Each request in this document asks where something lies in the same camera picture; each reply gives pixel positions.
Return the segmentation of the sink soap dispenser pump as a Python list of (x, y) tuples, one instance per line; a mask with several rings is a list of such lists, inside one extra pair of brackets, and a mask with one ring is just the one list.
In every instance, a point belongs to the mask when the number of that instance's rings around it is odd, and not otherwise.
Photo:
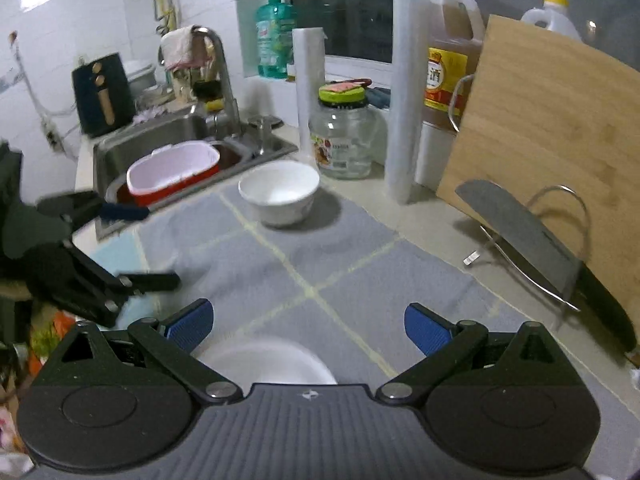
[(259, 156), (265, 155), (270, 151), (270, 139), (272, 130), (283, 126), (283, 120), (277, 116), (255, 115), (247, 119), (247, 123), (257, 131), (258, 152)]

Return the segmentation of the tall white plastic-wrap roll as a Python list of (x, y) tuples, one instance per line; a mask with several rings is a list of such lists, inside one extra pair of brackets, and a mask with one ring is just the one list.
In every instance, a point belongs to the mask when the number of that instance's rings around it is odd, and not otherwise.
[(422, 130), (430, 42), (430, 0), (393, 0), (392, 79), (385, 191), (398, 204), (410, 202)]

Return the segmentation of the black air fryer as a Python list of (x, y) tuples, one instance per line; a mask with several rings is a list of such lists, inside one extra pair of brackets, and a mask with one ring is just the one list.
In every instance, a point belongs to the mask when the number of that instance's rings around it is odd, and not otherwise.
[(81, 132), (89, 138), (132, 123), (136, 109), (118, 53), (75, 68), (72, 84)]

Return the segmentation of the white power strip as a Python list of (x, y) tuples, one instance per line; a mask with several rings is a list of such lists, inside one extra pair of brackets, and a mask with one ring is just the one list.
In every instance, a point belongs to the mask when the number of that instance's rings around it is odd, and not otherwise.
[(40, 127), (50, 150), (56, 154), (64, 154), (64, 142), (60, 134), (58, 133), (58, 129), (56, 128), (55, 123), (52, 122), (51, 119), (43, 117), (40, 119)]

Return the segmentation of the brown oil jug yellow cap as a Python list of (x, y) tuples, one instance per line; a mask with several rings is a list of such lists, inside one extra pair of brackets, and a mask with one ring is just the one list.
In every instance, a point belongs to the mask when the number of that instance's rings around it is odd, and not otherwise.
[(423, 119), (452, 130), (448, 108), (461, 78), (475, 72), (485, 24), (475, 0), (435, 0), (430, 14)]

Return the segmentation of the glass jar green lid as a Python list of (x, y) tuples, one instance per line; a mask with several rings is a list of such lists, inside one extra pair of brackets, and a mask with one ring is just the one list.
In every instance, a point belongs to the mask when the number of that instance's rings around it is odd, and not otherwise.
[(325, 84), (308, 127), (314, 160), (326, 176), (360, 180), (371, 172), (371, 148), (381, 117), (369, 105), (367, 79)]

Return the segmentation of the white bowl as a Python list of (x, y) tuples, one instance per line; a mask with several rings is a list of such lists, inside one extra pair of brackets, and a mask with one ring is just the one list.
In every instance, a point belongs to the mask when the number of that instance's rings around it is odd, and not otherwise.
[(308, 217), (320, 188), (317, 170), (296, 160), (275, 160), (250, 170), (238, 184), (256, 219), (270, 228), (294, 226)]
[(273, 336), (220, 342), (203, 350), (198, 359), (243, 391), (254, 384), (336, 385), (329, 367), (314, 352)]

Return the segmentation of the pink dish cloth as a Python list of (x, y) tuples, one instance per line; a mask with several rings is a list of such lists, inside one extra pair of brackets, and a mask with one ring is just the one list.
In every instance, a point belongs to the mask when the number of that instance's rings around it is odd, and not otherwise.
[(201, 68), (212, 62), (215, 55), (207, 38), (207, 28), (195, 25), (168, 32), (160, 40), (166, 70)]

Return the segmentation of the bamboo cutting board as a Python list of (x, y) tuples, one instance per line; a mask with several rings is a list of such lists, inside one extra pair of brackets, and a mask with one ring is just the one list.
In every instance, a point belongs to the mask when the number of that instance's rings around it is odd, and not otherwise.
[(437, 195), (491, 180), (521, 202), (565, 184), (586, 203), (586, 258), (632, 322), (639, 319), (638, 70), (557, 32), (491, 15), (460, 131)]

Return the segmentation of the green dish soap bottle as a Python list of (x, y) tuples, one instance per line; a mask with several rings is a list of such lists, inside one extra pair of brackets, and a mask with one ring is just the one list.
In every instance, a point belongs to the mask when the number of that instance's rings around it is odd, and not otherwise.
[(257, 32), (257, 66), (262, 77), (288, 78), (293, 59), (293, 29), (297, 10), (283, 0), (267, 0), (255, 13)]

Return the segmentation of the steel sink faucet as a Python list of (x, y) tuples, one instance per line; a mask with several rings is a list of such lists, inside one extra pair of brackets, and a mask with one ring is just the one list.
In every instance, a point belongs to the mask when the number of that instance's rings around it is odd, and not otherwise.
[(165, 70), (179, 102), (186, 103), (198, 100), (207, 102), (206, 99), (200, 99), (196, 92), (215, 90), (216, 96), (222, 104), (222, 110), (216, 115), (217, 124), (226, 127), (232, 136), (238, 136), (243, 128), (238, 101), (235, 99), (232, 89), (224, 46), (219, 35), (213, 29), (207, 28), (207, 36), (207, 44), (213, 48), (215, 58), (204, 67), (171, 72), (166, 70), (160, 50), (158, 50), (158, 62)]

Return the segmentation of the grey and blue checked mat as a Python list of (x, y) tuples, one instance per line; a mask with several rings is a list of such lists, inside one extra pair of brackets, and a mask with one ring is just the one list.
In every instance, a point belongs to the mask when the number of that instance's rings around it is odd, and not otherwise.
[(205, 297), (216, 321), (201, 356), (226, 340), (281, 337), (313, 351), (340, 382), (378, 386), (419, 359), (402, 322), (413, 301), (493, 330), (544, 323), (602, 414), (591, 468), (630, 474), (639, 463), (639, 393), (628, 365), (589, 318), (560, 320), (554, 304), (499, 258), (462, 266), (477, 239), (473, 221), (434, 198), (399, 208), (373, 192), (344, 197), (330, 188), (300, 226), (270, 230), (226, 185), (103, 240), (88, 233), (78, 242), (112, 271), (182, 277), (178, 292), (128, 304), (125, 321)]

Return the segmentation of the short white plastic-bag roll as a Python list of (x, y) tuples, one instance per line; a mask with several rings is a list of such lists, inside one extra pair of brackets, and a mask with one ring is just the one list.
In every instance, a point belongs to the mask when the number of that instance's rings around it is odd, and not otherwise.
[(299, 151), (305, 162), (314, 164), (309, 119), (318, 107), (318, 90), (326, 83), (326, 35), (321, 27), (293, 29), (293, 55)]

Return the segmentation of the red and white basin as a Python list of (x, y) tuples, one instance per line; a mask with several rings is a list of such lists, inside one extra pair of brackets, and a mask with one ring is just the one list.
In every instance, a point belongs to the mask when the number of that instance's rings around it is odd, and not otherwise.
[(220, 161), (220, 151), (204, 141), (162, 146), (128, 168), (128, 192), (138, 206), (150, 206), (213, 177)]

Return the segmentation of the white jug yellow cap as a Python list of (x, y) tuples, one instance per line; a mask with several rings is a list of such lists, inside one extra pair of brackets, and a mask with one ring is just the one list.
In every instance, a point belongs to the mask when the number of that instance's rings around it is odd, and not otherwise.
[(568, 16), (568, 0), (544, 0), (541, 8), (527, 10), (521, 21), (582, 41), (582, 36)]

